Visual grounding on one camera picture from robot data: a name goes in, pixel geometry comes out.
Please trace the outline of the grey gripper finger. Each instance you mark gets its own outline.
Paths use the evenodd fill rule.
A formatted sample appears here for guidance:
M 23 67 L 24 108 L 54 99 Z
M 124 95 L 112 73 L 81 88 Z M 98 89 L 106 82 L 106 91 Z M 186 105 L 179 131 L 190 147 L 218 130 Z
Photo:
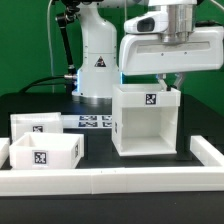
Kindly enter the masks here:
M 175 76 L 176 76 L 176 79 L 173 83 L 173 87 L 175 89 L 180 89 L 182 84 L 185 81 L 185 74 L 184 73 L 176 73 Z
M 157 75 L 157 81 L 164 91 L 167 90 L 167 84 L 165 82 L 165 79 L 166 79 L 166 74 L 165 73 Z

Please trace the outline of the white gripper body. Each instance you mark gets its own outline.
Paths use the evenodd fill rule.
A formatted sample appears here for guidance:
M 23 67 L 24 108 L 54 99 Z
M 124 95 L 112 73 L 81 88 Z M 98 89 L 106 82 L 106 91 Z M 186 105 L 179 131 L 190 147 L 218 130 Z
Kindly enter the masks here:
M 199 27 L 187 42 L 164 44 L 158 34 L 126 35 L 119 68 L 125 75 L 147 75 L 220 69 L 224 62 L 224 28 Z

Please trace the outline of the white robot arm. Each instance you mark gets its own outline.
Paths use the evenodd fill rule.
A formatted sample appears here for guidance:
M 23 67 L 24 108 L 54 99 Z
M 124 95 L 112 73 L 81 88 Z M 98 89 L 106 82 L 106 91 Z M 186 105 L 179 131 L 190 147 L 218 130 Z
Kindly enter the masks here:
M 224 26 L 197 22 L 202 0 L 55 0 L 65 6 L 56 17 L 64 42 L 73 97 L 98 103 L 112 98 L 120 76 L 155 74 L 164 91 L 165 75 L 175 73 L 179 87 L 190 71 L 215 70 L 224 62 Z M 149 11 L 124 23 L 126 35 L 117 40 L 113 24 L 100 8 L 142 4 Z

